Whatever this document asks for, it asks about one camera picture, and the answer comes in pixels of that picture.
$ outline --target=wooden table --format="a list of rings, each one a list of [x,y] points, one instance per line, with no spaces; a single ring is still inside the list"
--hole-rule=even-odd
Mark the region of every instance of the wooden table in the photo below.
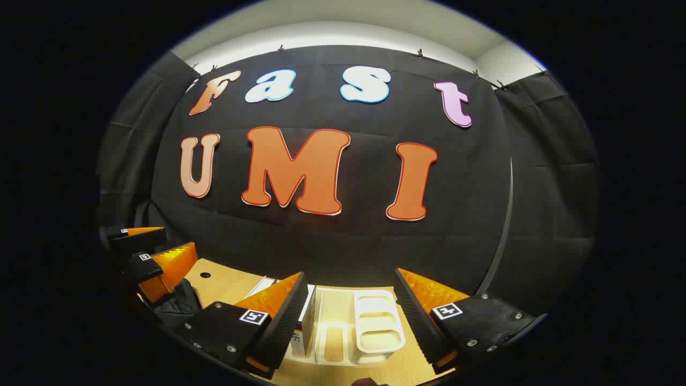
[[[203,278],[200,276],[201,273],[209,273],[211,276]],[[203,308],[216,301],[227,304],[237,303],[257,285],[262,277],[205,259],[198,260],[186,275],[186,279],[191,282],[193,289],[198,294],[198,300]],[[346,290],[381,289],[393,293],[393,287],[319,287]],[[281,367],[274,372],[274,376],[269,382],[281,386],[350,386],[357,379],[371,377],[380,385],[387,383],[389,386],[414,386],[438,378],[439,376],[434,374],[431,365],[427,363],[419,349],[401,307],[397,304],[396,307],[398,307],[406,342],[403,348],[391,355],[385,362],[349,367],[314,365],[284,359]]]

